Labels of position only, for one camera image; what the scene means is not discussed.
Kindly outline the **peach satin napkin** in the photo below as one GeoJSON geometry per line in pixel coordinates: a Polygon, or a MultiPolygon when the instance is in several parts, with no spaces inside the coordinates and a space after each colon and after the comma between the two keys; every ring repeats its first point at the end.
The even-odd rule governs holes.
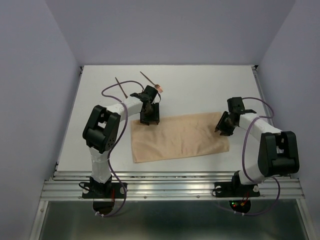
{"type": "Polygon", "coordinates": [[[131,150],[134,163],[183,159],[226,153],[230,143],[216,132],[220,112],[164,117],[159,124],[144,125],[133,120],[131,150]]]}

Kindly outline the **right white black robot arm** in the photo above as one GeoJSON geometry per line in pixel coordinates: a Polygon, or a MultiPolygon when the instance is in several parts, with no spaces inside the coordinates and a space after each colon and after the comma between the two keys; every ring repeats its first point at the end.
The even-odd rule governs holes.
{"type": "Polygon", "coordinates": [[[228,110],[222,114],[215,131],[221,136],[232,136],[239,127],[246,131],[243,146],[241,170],[236,171],[231,181],[215,182],[212,195],[217,198],[259,197],[259,184],[274,176],[295,174],[300,169],[297,137],[292,131],[282,131],[247,109],[243,97],[227,100],[228,110]],[[248,137],[259,143],[256,163],[246,166],[245,154],[248,137]]]}

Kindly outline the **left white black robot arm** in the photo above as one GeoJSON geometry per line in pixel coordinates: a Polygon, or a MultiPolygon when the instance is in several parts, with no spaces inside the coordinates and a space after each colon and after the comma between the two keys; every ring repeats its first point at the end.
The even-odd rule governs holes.
{"type": "Polygon", "coordinates": [[[118,194],[122,185],[112,183],[110,168],[111,151],[124,134],[129,117],[139,114],[140,123],[144,125],[159,124],[159,103],[155,98],[160,96],[153,86],[146,86],[140,93],[132,93],[125,100],[109,96],[118,103],[104,107],[96,105],[84,127],[82,137],[91,157],[91,175],[88,182],[80,182],[84,199],[107,199],[113,193],[118,194]]]}

